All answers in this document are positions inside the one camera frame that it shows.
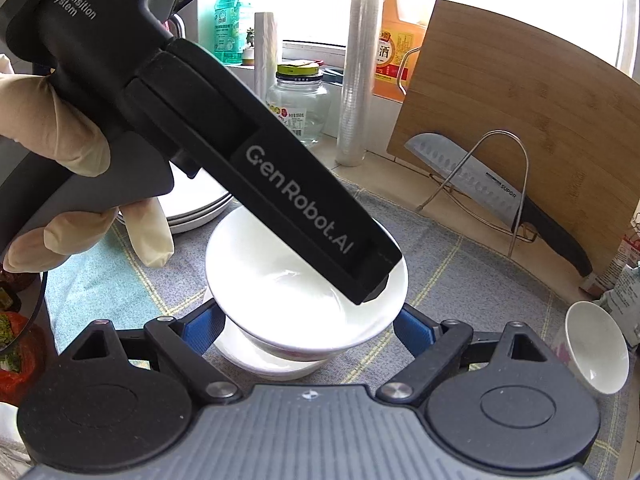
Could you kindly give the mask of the left gloved hand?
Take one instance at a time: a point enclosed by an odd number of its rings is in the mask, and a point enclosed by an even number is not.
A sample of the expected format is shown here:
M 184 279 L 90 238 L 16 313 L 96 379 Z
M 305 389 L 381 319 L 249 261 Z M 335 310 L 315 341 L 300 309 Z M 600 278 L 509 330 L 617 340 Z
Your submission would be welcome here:
M 17 75 L 10 59 L 1 58 L 1 135 L 40 156 L 52 159 L 81 177 L 97 177 L 108 169 L 111 152 L 106 137 L 89 118 L 63 102 L 47 79 Z M 46 226 L 17 237 L 6 250 L 3 269 L 39 273 L 64 263 L 102 240 L 122 214 L 130 243 L 150 268 L 161 268 L 175 246 L 157 198 L 96 212 L 65 211 Z

